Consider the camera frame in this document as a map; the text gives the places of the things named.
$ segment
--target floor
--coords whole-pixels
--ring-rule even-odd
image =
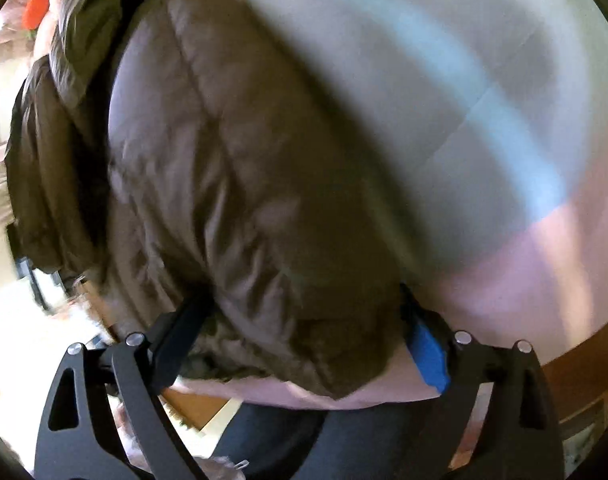
[[[38,280],[49,304],[62,304],[63,295],[49,278]],[[26,280],[0,288],[0,435],[28,470],[33,469],[42,410],[63,352],[97,332],[76,308],[46,316],[34,304]],[[193,456],[209,457],[239,404],[231,400],[201,431],[171,421]]]

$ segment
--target black metal bracket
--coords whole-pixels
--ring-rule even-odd
[[[75,343],[66,351],[47,398],[35,456],[37,480],[206,480],[158,398],[212,310],[207,289],[174,314],[161,316],[148,337],[134,333],[106,349]],[[108,404],[116,386],[153,472],[130,465]]]
[[[559,423],[532,345],[518,341],[512,348],[484,346],[468,332],[453,332],[439,314],[424,310],[408,288],[402,286],[402,291],[409,350],[422,375],[443,376],[434,382],[445,381],[447,387],[434,401],[397,479],[564,479]],[[482,434],[471,462],[449,472],[482,383],[493,383]]]

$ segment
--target brown puffer jacket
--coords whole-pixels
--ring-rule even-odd
[[[217,311],[187,376],[339,398],[383,371],[399,273],[344,125],[242,2],[65,0],[18,108],[28,256],[103,269],[122,333],[207,283]]]

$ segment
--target metal bolt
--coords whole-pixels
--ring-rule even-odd
[[[517,349],[524,354],[530,354],[533,351],[533,346],[528,341],[518,341]]]
[[[460,345],[470,345],[472,343],[472,336],[465,330],[460,330],[455,333],[455,341]]]
[[[81,343],[73,343],[71,346],[68,347],[68,350],[66,351],[71,355],[77,355],[79,354],[79,352],[82,351],[83,347],[84,345],[82,345]]]
[[[128,346],[140,346],[144,342],[144,334],[141,332],[133,332],[126,338]]]

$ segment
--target black pants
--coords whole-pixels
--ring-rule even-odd
[[[431,402],[341,412],[243,404],[213,455],[248,460],[248,480],[388,480]]]

